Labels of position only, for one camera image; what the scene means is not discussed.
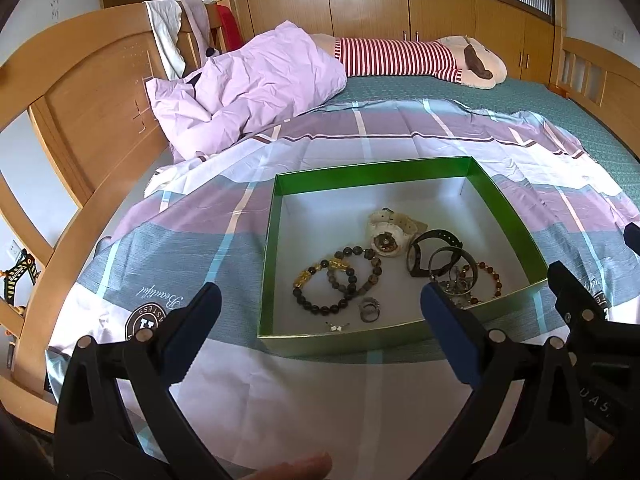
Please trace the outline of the operator hand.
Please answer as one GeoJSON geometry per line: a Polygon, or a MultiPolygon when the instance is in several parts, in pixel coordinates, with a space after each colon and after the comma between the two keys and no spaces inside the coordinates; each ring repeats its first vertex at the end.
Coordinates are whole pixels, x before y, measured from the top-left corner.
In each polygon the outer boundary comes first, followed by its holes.
{"type": "Polygon", "coordinates": [[[328,453],[320,453],[255,471],[243,480],[321,480],[332,468],[332,457],[328,453]]]}

